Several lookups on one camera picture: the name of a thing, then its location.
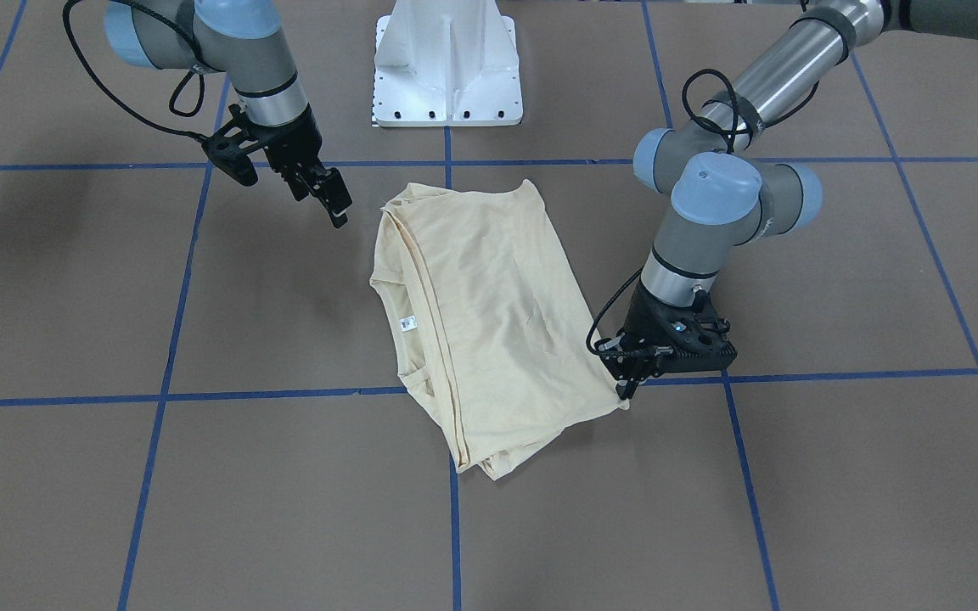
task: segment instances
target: light blue joint cap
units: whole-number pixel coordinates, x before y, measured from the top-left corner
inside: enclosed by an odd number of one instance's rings
[[[104,35],[108,37],[112,50],[116,55],[120,55],[123,61],[130,65],[156,69],[143,49],[143,42],[138,39],[131,7],[125,4],[108,3],[108,10],[104,11]]]
[[[686,163],[671,192],[671,205],[687,221],[727,225],[757,205],[761,173],[732,154],[703,152]]]
[[[194,0],[194,14],[229,38],[267,38],[282,27],[282,15],[271,0]]]
[[[784,163],[784,165],[795,171],[795,174],[799,175],[799,182],[802,182],[802,212],[799,213],[799,220],[788,229],[787,233],[791,233],[799,227],[805,227],[818,217],[825,193],[822,189],[822,179],[818,178],[818,174],[814,174],[813,170],[798,163]]]
[[[659,186],[655,185],[655,154],[659,151],[659,143],[663,142],[663,136],[669,132],[671,129],[665,127],[652,129],[651,132],[644,134],[644,138],[640,138],[640,144],[637,144],[636,152],[632,154],[632,174],[635,174],[640,182],[647,185],[648,189],[657,193],[663,193],[663,191],[660,191]]]

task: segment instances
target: folded towel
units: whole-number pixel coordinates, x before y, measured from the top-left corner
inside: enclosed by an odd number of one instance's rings
[[[370,283],[399,379],[459,472],[499,479],[566,426],[628,408],[583,345],[590,310],[535,186],[411,184],[383,211]]]

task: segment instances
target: robotic arm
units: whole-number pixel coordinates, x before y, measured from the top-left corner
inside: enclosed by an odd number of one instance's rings
[[[594,327],[587,336],[587,347],[618,380],[621,398],[647,378],[718,371],[733,362],[730,325],[709,295],[730,248],[795,231],[822,204],[820,181],[807,167],[756,163],[734,147],[749,147],[823,74],[888,30],[978,39],[978,1],[820,0],[726,92],[697,115],[690,110],[689,125],[641,139],[633,170],[668,194],[671,208],[644,268],[629,281],[640,277],[624,326],[593,346]]]
[[[78,1],[65,5],[69,34],[69,11]],[[296,200],[310,194],[322,202],[334,227],[346,223],[349,191],[338,170],[319,161],[323,137],[272,0],[113,0],[104,30],[129,64],[228,73],[240,104],[229,107],[232,120],[215,134],[197,138],[207,158],[234,181],[251,186],[259,175],[248,155],[261,149]],[[84,59],[82,64],[96,80]]]

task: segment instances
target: gray floor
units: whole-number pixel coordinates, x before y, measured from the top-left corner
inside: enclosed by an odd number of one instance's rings
[[[178,75],[113,58],[102,4],[94,67],[171,121]],[[885,35],[750,150],[812,163],[827,208],[731,256],[729,372],[493,483],[397,388],[377,209],[530,178],[598,308],[667,204],[632,147],[798,8],[502,0],[526,117],[445,135],[368,124],[391,0],[279,5],[338,232],[122,115],[61,3],[0,0],[0,610],[978,610],[978,42]],[[178,125],[212,131],[220,82]]]

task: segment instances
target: beige cloth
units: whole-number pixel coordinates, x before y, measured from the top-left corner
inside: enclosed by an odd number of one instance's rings
[[[591,325],[538,190],[411,184],[383,208],[370,283],[399,379],[459,472],[493,479],[566,426],[628,408],[583,340]]]

